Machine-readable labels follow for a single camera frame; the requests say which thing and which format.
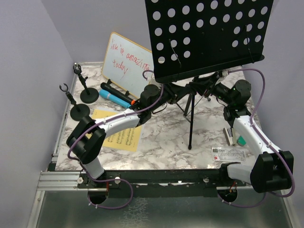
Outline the black tripod music stand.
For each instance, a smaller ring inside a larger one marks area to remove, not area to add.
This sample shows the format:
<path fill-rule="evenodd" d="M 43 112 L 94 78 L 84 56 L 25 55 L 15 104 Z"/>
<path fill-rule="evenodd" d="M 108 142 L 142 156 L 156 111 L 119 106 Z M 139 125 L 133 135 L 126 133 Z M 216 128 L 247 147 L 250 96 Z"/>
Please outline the black tripod music stand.
<path fill-rule="evenodd" d="M 196 77 L 262 61 L 271 0 L 147 0 L 155 80 Z"/>

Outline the yellow sheet music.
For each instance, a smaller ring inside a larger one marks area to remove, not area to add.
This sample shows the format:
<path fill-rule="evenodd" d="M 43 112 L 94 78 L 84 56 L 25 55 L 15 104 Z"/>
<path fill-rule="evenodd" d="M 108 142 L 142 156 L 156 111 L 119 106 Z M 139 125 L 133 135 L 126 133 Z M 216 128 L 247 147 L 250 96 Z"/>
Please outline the yellow sheet music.
<path fill-rule="evenodd" d="M 95 109 L 93 111 L 92 119 L 106 118 L 117 114 L 116 111 L 110 111 L 106 109 Z M 136 152 L 139 141 L 139 129 L 128 128 L 107 137 L 103 143 L 103 147 L 109 147 L 113 149 Z"/>

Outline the black microphone orange tip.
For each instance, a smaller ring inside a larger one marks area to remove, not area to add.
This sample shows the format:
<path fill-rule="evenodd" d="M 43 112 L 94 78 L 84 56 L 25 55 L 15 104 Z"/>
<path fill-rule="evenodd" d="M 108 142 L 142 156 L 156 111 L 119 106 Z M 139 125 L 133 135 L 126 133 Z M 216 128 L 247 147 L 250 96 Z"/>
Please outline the black microphone orange tip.
<path fill-rule="evenodd" d="M 131 105 L 133 105 L 135 103 L 134 99 L 130 98 L 129 96 L 127 96 L 127 95 L 123 94 L 122 92 L 118 91 L 117 89 L 113 88 L 108 83 L 103 82 L 103 83 L 101 83 L 100 87 L 103 90 L 111 93 L 112 95 L 115 95 L 116 97 L 122 99 L 123 101 L 125 101 Z"/>

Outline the blue-headed microphone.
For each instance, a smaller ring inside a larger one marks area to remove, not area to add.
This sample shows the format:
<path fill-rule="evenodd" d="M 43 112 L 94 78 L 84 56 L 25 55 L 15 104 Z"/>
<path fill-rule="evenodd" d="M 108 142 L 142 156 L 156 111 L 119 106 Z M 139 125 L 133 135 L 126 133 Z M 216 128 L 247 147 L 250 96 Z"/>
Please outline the blue-headed microphone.
<path fill-rule="evenodd" d="M 106 91 L 106 90 L 101 89 L 101 90 L 99 91 L 99 95 L 100 95 L 102 98 L 107 99 L 107 100 L 110 100 L 110 101 L 112 101 L 112 102 L 114 102 L 114 103 L 116 103 L 116 104 L 118 104 L 119 106 L 122 106 L 122 107 L 124 107 L 124 108 L 129 108 L 129 107 L 131 106 L 131 104 L 129 104 L 128 102 L 126 102 L 126 101 L 124 101 L 124 100 L 118 98 L 117 96 L 115 96 L 115 95 L 109 93 L 109 92 Z"/>

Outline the black microphone stand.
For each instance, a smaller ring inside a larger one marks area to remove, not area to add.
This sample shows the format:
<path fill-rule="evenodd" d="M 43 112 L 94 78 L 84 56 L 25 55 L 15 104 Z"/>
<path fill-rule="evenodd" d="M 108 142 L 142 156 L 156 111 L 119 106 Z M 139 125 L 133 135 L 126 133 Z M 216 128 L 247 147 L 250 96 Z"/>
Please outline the black microphone stand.
<path fill-rule="evenodd" d="M 92 104 L 99 98 L 99 92 L 92 87 L 87 87 L 86 80 L 88 77 L 82 76 L 82 68 L 78 63 L 74 63 L 73 71 L 77 75 L 81 85 L 84 87 L 84 90 L 80 94 L 80 99 L 85 104 Z"/>
<path fill-rule="evenodd" d="M 61 85 L 59 85 L 59 89 L 66 94 L 66 97 L 70 101 L 73 106 L 70 111 L 70 116 L 74 121 L 80 121 L 83 117 L 89 116 L 90 108 L 86 104 L 77 104 L 76 100 L 72 96 L 72 94 L 68 90 L 67 84 L 64 83 L 65 88 L 63 89 Z"/>

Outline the white sheet music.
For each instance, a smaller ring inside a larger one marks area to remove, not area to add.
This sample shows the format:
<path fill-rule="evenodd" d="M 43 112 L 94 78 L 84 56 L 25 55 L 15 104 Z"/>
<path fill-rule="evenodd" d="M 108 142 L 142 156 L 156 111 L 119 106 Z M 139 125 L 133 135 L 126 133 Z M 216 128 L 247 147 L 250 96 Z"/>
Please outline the white sheet music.
<path fill-rule="evenodd" d="M 138 144 L 140 144 L 140 141 L 141 141 L 141 138 L 142 138 L 142 135 L 143 135 L 144 125 L 141 125 L 141 126 L 139 126 L 137 128 L 139 129 L 139 141 L 138 141 Z"/>

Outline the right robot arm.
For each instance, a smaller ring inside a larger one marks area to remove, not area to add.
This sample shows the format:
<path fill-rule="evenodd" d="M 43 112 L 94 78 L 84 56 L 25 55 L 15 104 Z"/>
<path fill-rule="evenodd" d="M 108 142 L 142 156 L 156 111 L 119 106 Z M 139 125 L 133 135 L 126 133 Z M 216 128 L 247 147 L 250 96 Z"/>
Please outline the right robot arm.
<path fill-rule="evenodd" d="M 241 79 L 228 88 L 220 83 L 223 77 L 223 72 L 216 72 L 190 82 L 189 87 L 201 96 L 213 95 L 226 103 L 225 120 L 243 137 L 256 161 L 253 165 L 227 165 L 226 170 L 218 174 L 219 182 L 228 186 L 239 180 L 250 184 L 258 193 L 275 194 L 277 190 L 290 190 L 284 196 L 291 196 L 295 190 L 293 155 L 273 144 L 254 121 L 254 113 L 248 111 L 251 84 Z"/>

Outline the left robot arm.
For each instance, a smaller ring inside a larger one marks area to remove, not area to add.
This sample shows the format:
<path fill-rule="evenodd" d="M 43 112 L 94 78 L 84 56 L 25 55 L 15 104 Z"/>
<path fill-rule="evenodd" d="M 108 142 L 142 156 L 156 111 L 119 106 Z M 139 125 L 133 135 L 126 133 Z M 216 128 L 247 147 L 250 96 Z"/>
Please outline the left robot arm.
<path fill-rule="evenodd" d="M 188 85 L 168 83 L 158 87 L 151 84 L 144 88 L 135 104 L 119 114 L 100 120 L 83 117 L 66 141 L 69 147 L 68 157 L 73 152 L 75 159 L 88 173 L 90 184 L 96 188 L 101 187 L 105 181 L 105 170 L 98 155 L 105 139 L 125 129 L 143 125 L 155 109 L 165 103 L 174 104 L 190 93 Z"/>

